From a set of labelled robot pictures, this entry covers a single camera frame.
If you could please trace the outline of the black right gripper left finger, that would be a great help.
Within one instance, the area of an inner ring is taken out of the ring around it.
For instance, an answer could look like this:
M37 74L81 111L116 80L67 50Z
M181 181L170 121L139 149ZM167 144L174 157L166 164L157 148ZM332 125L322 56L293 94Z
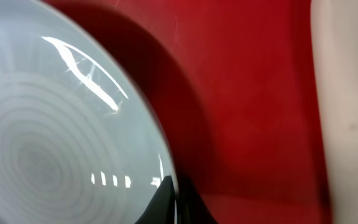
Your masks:
M172 177L166 176L135 224L174 224L175 196Z

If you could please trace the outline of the white plastic spoon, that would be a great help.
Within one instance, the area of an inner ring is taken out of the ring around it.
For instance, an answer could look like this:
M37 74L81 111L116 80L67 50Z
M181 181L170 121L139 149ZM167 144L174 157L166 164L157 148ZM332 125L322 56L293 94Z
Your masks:
M358 0L313 0L311 38L334 223L358 223Z

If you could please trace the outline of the small light blue bowl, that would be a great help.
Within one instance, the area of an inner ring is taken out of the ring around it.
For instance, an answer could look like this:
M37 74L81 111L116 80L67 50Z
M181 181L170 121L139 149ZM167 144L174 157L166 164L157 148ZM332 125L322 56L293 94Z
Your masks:
M0 1L0 223L136 223L166 176L177 196L165 136L116 61L48 4Z

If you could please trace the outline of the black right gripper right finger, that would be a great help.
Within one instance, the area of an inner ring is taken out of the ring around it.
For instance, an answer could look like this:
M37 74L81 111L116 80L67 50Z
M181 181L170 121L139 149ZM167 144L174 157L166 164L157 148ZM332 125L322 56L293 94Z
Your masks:
M179 223L218 224L189 178L180 178L178 186L177 210Z

